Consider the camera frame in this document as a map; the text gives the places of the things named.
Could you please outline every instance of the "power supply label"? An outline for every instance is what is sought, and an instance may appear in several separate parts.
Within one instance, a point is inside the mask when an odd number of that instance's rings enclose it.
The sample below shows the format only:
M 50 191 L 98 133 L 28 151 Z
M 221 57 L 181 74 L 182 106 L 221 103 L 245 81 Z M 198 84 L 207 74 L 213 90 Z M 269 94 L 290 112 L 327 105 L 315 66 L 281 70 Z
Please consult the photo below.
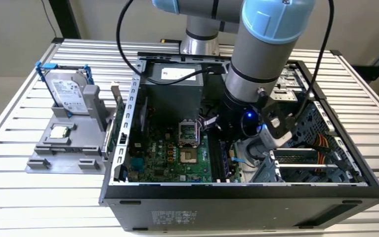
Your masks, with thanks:
M 194 68 L 163 68 L 162 69 L 162 79 L 163 80 L 177 80 L 194 72 L 195 72 Z M 197 78 L 195 76 L 193 76 L 187 80 L 197 80 Z

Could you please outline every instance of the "blue drive bracket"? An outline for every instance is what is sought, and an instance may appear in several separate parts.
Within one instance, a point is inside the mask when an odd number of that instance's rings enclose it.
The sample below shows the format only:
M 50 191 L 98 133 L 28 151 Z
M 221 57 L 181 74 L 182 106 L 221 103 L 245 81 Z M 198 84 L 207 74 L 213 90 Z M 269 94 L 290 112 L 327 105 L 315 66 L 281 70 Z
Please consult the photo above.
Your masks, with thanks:
M 94 85 L 95 81 L 92 80 L 91 67 L 88 66 L 88 64 L 84 65 L 84 70 L 86 70 L 86 73 L 87 73 L 88 84 Z
M 54 99 L 55 106 L 59 107 L 59 104 L 58 104 L 58 102 L 56 102 L 56 99 L 55 99 L 52 90 L 51 90 L 51 88 L 50 88 L 50 85 L 47 84 L 47 80 L 46 80 L 46 77 L 44 77 L 44 73 L 43 73 L 42 68 L 51 70 L 51 69 L 58 68 L 58 64 L 56 64 L 56 63 L 46 63 L 46 64 L 43 65 L 43 67 L 42 67 L 42 62 L 38 61 L 38 62 L 36 62 L 36 71 L 38 71 L 38 74 L 39 74 L 39 76 L 40 76 L 42 81 L 44 82 L 44 84 L 46 84 L 46 86 L 47 86 L 47 89 L 50 90 L 50 94 L 51 94 L 51 97 L 52 97 L 52 99 Z

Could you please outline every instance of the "black cable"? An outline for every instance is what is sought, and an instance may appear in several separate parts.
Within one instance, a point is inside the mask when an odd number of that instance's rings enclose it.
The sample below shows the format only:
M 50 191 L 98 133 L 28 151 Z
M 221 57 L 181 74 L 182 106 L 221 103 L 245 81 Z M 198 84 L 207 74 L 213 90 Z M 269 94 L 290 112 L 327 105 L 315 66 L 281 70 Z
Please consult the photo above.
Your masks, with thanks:
M 55 28 L 54 28 L 54 25 L 52 25 L 50 16 L 47 15 L 46 4 L 44 4 L 44 1 L 43 1 L 43 0 L 42 0 L 42 3 L 43 3 L 43 8 L 44 8 L 44 13 L 46 13 L 47 20 L 48 20 L 50 25 L 51 25 L 51 27 L 52 27 L 52 30 L 54 30 L 54 33 L 55 33 L 55 37 L 58 38 L 58 34 L 56 34 L 56 31 L 55 31 Z
M 299 119 L 299 117 L 301 117 L 301 115 L 302 115 L 302 113 L 306 109 L 306 105 L 307 105 L 307 101 L 309 101 L 309 95 L 313 91 L 317 76 L 319 74 L 321 63 L 322 63 L 323 54 L 325 54 L 329 36 L 330 36 L 330 32 L 331 32 L 331 27 L 333 27 L 333 19 L 334 19 L 334 2 L 333 2 L 333 0 L 329 0 L 329 8 L 330 8 L 330 15 L 329 15 L 329 24 L 327 24 L 326 34 L 325 34 L 325 40 L 323 40 L 323 44 L 322 44 L 322 48 L 321 48 L 319 57 L 317 59 L 317 65 L 315 65 L 315 71 L 314 71 L 314 75 L 313 75 L 313 79 L 311 79 L 311 84 L 310 84 L 310 87 L 309 87 L 309 90 L 307 90 L 307 93 L 306 93 L 306 98 L 303 99 L 298 113 L 295 114 L 295 121 L 298 121 L 298 119 Z
M 199 71 L 195 71 L 194 73 L 186 75 L 185 77 L 179 78 L 178 80 L 173 80 L 169 82 L 159 82 L 157 80 L 153 80 L 150 77 L 146 77 L 139 71 L 138 69 L 134 67 L 134 65 L 130 63 L 124 53 L 123 53 L 123 49 L 122 49 L 122 44 L 120 44 L 120 28 L 122 28 L 122 22 L 123 22 L 123 18 L 124 18 L 124 14 L 131 6 L 131 3 L 134 2 L 134 0 L 128 0 L 128 2 L 126 3 L 120 15 L 119 15 L 119 19 L 118 19 L 118 26 L 116 26 L 116 44 L 118 44 L 118 49 L 119 49 L 119 53 L 120 56 L 123 58 L 124 63 L 128 65 L 128 67 L 131 68 L 131 70 L 135 72 L 135 74 L 138 74 L 143 79 L 146 79 L 147 81 L 150 81 L 154 84 L 158 85 L 173 85 L 177 84 L 185 80 L 187 80 L 189 78 L 191 78 L 193 76 L 201 74 L 201 73 L 209 73 L 209 72 L 217 72 L 217 68 L 215 67 L 207 67 Z
M 257 166 L 253 166 L 247 163 L 247 161 L 239 161 L 241 163 L 245 163 L 247 166 L 250 166 L 251 168 L 257 168 Z
M 253 139 L 253 141 L 249 143 L 249 145 L 246 146 L 246 153 L 249 155 L 249 158 L 254 159 L 254 160 L 263 160 L 266 157 L 265 156 L 255 156 L 251 153 L 251 146 L 253 145 L 258 145 L 259 143 L 262 143 L 261 138 L 259 139 Z

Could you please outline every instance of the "motherboard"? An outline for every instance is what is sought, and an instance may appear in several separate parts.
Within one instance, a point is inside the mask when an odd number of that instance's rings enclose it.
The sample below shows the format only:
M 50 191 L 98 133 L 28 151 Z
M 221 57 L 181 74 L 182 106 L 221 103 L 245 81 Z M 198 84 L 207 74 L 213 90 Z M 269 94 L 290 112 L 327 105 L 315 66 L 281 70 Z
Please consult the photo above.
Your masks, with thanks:
M 131 158 L 130 182 L 213 181 L 207 134 L 201 133 L 199 145 L 183 146 L 178 131 L 177 124 L 150 126 L 143 152 Z

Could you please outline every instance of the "sticker label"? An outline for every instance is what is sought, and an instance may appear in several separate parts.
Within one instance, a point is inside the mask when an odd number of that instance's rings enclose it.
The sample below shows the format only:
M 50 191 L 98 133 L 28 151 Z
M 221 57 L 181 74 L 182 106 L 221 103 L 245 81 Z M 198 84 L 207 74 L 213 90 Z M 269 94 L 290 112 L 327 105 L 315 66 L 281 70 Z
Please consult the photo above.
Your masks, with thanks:
M 153 221 L 157 225 L 194 224 L 197 211 L 153 211 Z
M 88 113 L 83 94 L 76 82 L 71 80 L 52 80 L 52 85 L 63 107 L 71 113 Z
M 177 80 L 194 72 L 195 72 L 194 68 L 163 68 L 162 69 L 162 79 L 163 80 Z M 187 80 L 197 80 L 197 78 L 195 76 L 193 76 Z

